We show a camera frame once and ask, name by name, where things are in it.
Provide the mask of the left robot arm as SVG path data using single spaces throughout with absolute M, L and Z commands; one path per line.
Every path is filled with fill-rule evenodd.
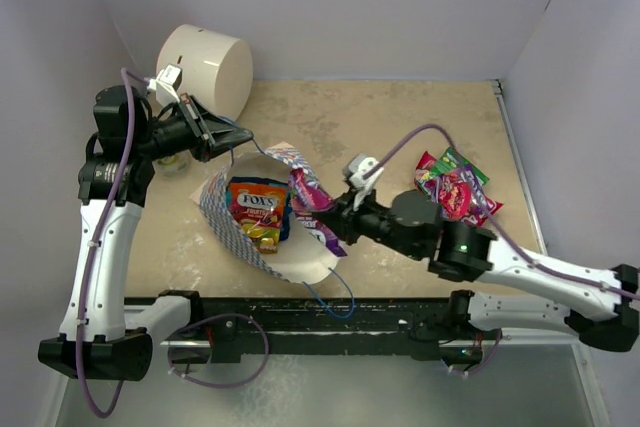
M 173 331 L 184 339 L 206 325 L 199 295 L 159 296 L 136 320 L 125 320 L 125 284 L 135 231 L 154 176 L 153 163 L 188 152 L 208 162 L 253 140 L 253 133 L 206 111 L 183 94 L 153 116 L 136 89 L 116 85 L 95 97 L 97 130 L 78 174 L 81 248 L 67 312 L 58 334 L 40 342 L 39 361 L 69 377 L 139 381 L 153 347 Z

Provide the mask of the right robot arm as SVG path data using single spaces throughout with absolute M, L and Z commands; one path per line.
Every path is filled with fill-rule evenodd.
M 505 235 L 445 220 L 424 194 L 407 191 L 391 205 L 369 194 L 362 202 L 347 192 L 313 213 L 348 245 L 367 237 L 415 261 L 449 282 L 480 282 L 519 290 L 513 299 L 480 292 L 445 313 L 456 338 L 504 328 L 567 333 L 608 352 L 628 352 L 639 339 L 639 273 L 620 264 L 598 269 L 524 249 Z

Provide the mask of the red Real snack bag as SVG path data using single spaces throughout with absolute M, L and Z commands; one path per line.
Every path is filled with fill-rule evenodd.
M 442 208 L 447 220 L 482 226 L 488 219 L 481 207 L 495 214 L 502 203 L 488 197 L 483 187 L 489 178 L 464 156 L 458 158 L 449 147 L 436 158 L 425 151 L 414 171 L 414 185 Z

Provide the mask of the blue checkered paper bag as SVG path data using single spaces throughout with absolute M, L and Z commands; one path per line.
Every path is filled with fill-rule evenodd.
M 347 257 L 344 243 L 313 217 L 333 198 L 289 143 L 232 156 L 192 199 L 235 257 L 312 295 L 315 284 L 338 275 L 336 267 Z

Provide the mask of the orange Fox's fruits candy bag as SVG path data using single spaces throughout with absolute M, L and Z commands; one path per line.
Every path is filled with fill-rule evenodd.
M 260 177 L 232 177 L 227 185 L 226 205 L 233 219 L 257 250 L 275 254 L 290 234 L 292 213 L 286 183 Z

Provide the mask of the green Fox's candy bag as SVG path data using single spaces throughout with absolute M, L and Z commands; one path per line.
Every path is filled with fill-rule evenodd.
M 432 171 L 436 175 L 441 175 L 460 168 L 462 165 L 469 166 L 473 170 L 476 178 L 482 186 L 486 185 L 490 181 L 489 177 L 483 171 L 452 147 L 448 147 L 441 154 L 432 167 Z

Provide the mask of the purple Fox's berries candy bag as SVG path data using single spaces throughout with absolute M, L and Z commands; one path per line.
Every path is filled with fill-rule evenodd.
M 489 215 L 496 213 L 502 204 L 484 193 L 482 185 L 469 166 L 462 165 L 460 169 L 465 172 L 465 178 L 472 189 L 472 202 L 469 213 L 461 221 L 472 226 L 481 227 L 488 220 Z

